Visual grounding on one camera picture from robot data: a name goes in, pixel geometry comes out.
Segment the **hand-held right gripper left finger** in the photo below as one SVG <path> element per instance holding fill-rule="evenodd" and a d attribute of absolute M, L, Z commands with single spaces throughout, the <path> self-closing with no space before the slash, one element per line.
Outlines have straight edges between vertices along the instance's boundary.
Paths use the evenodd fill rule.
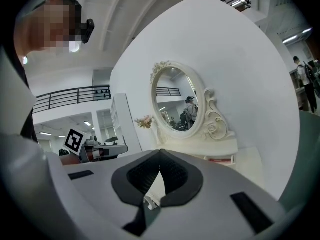
<path fill-rule="evenodd" d="M 118 168 L 111 177 L 111 185 L 119 199 L 138 208 L 135 218 L 123 229 L 140 237 L 147 229 L 144 197 L 160 172 L 159 150 Z"/>

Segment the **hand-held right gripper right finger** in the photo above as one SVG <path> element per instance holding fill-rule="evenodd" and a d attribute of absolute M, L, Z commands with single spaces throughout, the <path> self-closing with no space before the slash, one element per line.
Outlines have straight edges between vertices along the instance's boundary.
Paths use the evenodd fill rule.
<path fill-rule="evenodd" d="M 203 174 L 194 165 L 161 149 L 159 172 L 163 178 L 165 196 L 162 207 L 179 207 L 188 204 L 203 186 Z"/>

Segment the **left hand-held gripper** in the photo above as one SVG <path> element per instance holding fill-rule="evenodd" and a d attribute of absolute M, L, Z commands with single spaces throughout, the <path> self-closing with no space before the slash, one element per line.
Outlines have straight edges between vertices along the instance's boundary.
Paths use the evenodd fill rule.
<path fill-rule="evenodd" d="M 118 144 L 118 138 L 100 143 L 96 136 L 71 128 L 65 138 L 63 148 L 68 154 L 60 156 L 62 163 L 93 163 L 116 159 L 128 152 L 128 146 Z"/>

